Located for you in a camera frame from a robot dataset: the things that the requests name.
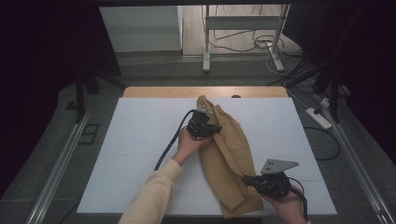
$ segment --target cream sleeve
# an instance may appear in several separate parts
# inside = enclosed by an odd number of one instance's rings
[[[180,165],[170,160],[160,171],[154,171],[145,186],[134,196],[120,219],[120,224],[159,224],[181,177]]]

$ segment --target white board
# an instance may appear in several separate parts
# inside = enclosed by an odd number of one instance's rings
[[[267,159],[297,161],[286,175],[305,188],[309,215],[333,215],[335,208],[290,98],[209,99],[240,121],[256,173]],[[85,189],[79,213],[123,213],[143,187],[185,114],[196,99],[121,98]],[[163,160],[175,153],[177,144]],[[167,215],[221,216],[219,202],[206,182],[198,155],[183,165],[184,175]],[[246,216],[274,215],[265,203]]]

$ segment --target wall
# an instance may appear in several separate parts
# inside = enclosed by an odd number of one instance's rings
[[[181,50],[181,7],[101,7],[115,52]]]

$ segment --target hand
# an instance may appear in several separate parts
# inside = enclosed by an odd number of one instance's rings
[[[181,130],[178,135],[178,146],[177,152],[173,157],[179,165],[182,165],[190,156],[195,152],[208,147],[211,142],[211,137],[206,137],[202,139],[194,139],[194,137],[187,131],[187,129]]]
[[[262,197],[275,208],[279,216],[288,224],[307,223],[303,216],[302,202],[295,193],[290,191],[288,195],[280,200],[275,200],[266,195],[262,195]]]

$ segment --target cord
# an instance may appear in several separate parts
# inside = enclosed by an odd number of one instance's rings
[[[218,15],[218,7],[219,7],[219,5],[216,5],[216,12],[215,12],[216,16]],[[227,15],[227,12],[225,11],[224,5],[223,5],[223,11],[224,11],[224,14]],[[231,37],[231,36],[234,36],[234,35],[241,35],[241,34],[248,33],[248,32],[253,32],[253,31],[252,30],[246,30],[246,31],[238,32],[238,33],[235,33],[235,34],[232,34],[232,35],[225,35],[225,36],[222,36],[222,37],[216,37],[216,30],[213,30],[213,37],[215,37],[215,39],[217,39],[217,40],[221,40],[221,39],[228,38],[228,37]]]
[[[332,135],[331,133],[326,132],[326,131],[324,131],[323,129],[320,129],[320,128],[304,127],[304,129],[305,129],[305,130],[307,130],[307,129],[316,130],[316,131],[319,131],[319,132],[322,132],[322,133],[326,133],[326,134],[329,135],[329,136],[334,140],[334,142],[337,144],[337,151],[335,152],[335,154],[334,154],[333,156],[330,156],[329,158],[317,158],[317,157],[315,157],[315,160],[317,160],[317,161],[331,161],[331,160],[334,160],[335,158],[337,158],[337,157],[340,155],[340,153],[341,153],[341,145],[340,145],[340,143],[338,142],[338,140],[334,137],[334,135]]]
[[[274,73],[274,74],[277,74],[277,75],[281,75],[281,76],[285,76],[285,77],[294,77],[294,76],[289,75],[289,74],[278,73],[278,72],[272,70],[272,69],[270,68],[270,65],[268,65],[268,59],[270,58],[271,54],[272,54],[272,53],[269,53],[268,56],[267,56],[267,58],[265,59],[265,64],[266,64],[266,66],[267,66],[267,69],[268,69],[270,72],[272,72],[272,73]]]
[[[314,98],[313,96],[311,96],[310,94],[308,94],[308,92],[302,91],[302,90],[300,90],[299,88],[297,88],[297,87],[295,87],[295,86],[294,86],[293,88],[296,89],[297,91],[300,91],[300,92],[302,92],[303,94],[307,95],[309,98],[311,98],[311,100],[313,100],[313,101],[321,108],[321,104],[318,103],[318,102],[315,100],[315,98]]]
[[[307,200],[306,200],[306,198],[305,198],[305,196],[304,196],[304,195],[305,195],[304,187],[303,187],[303,185],[300,183],[300,181],[298,181],[298,180],[296,180],[296,179],[294,179],[294,178],[291,178],[291,177],[289,177],[289,179],[294,180],[295,182],[297,182],[297,183],[300,185],[301,189],[302,189],[302,192],[300,192],[299,190],[297,190],[297,189],[291,187],[291,188],[290,188],[290,191],[293,192],[293,193],[295,193],[295,194],[301,199],[301,201],[302,201],[302,203],[303,203],[304,218],[305,218],[305,220],[308,220],[308,204],[307,204]]]
[[[202,19],[202,25],[203,25],[203,28],[204,28],[204,33],[206,33],[206,28],[205,28],[205,22],[204,22],[204,6],[201,6],[201,19]],[[232,35],[226,35],[226,36],[223,36],[223,37],[220,37],[220,38],[217,38],[216,37],[216,31],[214,31],[214,33],[213,33],[213,35],[214,35],[214,37],[215,37],[215,39],[223,39],[223,38],[227,38],[227,37],[231,37],[231,36],[234,36],[234,35],[241,35],[241,34],[244,34],[244,33],[248,33],[248,32],[255,32],[255,31],[251,31],[251,30],[247,30],[247,31],[242,31],[242,32],[238,32],[238,33],[235,33],[235,34],[232,34]],[[225,47],[225,46],[218,46],[218,45],[214,45],[214,44],[212,44],[212,42],[210,42],[210,40],[208,40],[208,42],[209,42],[209,44],[210,44],[210,46],[212,46],[212,47],[214,47],[214,48],[218,48],[218,49],[227,49],[227,50],[231,50],[231,51],[235,51],[235,52],[248,52],[248,51],[252,51],[252,50],[254,50],[254,49],[268,49],[268,47],[267,46],[264,46],[264,47],[261,47],[261,44],[262,43],[265,43],[266,41],[268,41],[268,40],[265,40],[265,41],[255,41],[254,42],[254,46],[253,46],[253,48],[251,48],[251,49],[231,49],[231,48],[228,48],[228,47]]]
[[[298,73],[300,73],[300,70],[304,70],[306,67],[304,67],[304,66],[309,66],[309,61],[306,59],[306,58],[303,58],[290,72],[289,72],[289,75],[290,76],[295,76],[295,75],[297,75]],[[277,80],[275,80],[275,81],[272,81],[272,82],[268,82],[267,83],[267,86],[272,86],[272,85],[274,85],[275,83],[277,83],[277,82],[279,82],[279,81],[283,81],[284,79],[286,79],[287,77],[282,77],[282,78],[280,78],[280,79],[277,79]]]
[[[294,178],[292,178],[292,177],[289,177],[289,179],[294,180],[295,182],[297,182],[297,184],[300,185],[301,190],[303,191],[303,195],[304,195],[305,194],[305,190],[304,190],[304,186],[301,184],[301,182],[296,180],[296,179],[294,179]]]
[[[283,83],[283,87],[285,87],[285,90],[301,105],[303,105],[305,108],[309,109],[309,107],[305,104],[303,104],[303,102],[301,102],[293,93],[291,93],[291,91],[288,90],[288,88],[286,88],[286,81]]]
[[[183,125],[184,120],[186,120],[187,116],[188,116],[191,112],[194,112],[194,111],[195,111],[195,110],[192,109],[192,110],[190,110],[189,112],[187,112],[187,114],[184,116],[183,120],[180,122],[180,125],[179,125],[178,128],[177,128],[177,131],[176,131],[174,137],[173,137],[172,140],[170,141],[168,147],[163,151],[163,154],[161,155],[160,159],[157,161],[157,165],[155,165],[154,171],[157,171],[157,170],[160,168],[161,163],[163,162],[163,158],[165,158],[166,153],[168,153],[169,149],[171,149],[172,145],[175,143],[175,141],[176,141],[178,135],[180,134],[181,126]]]

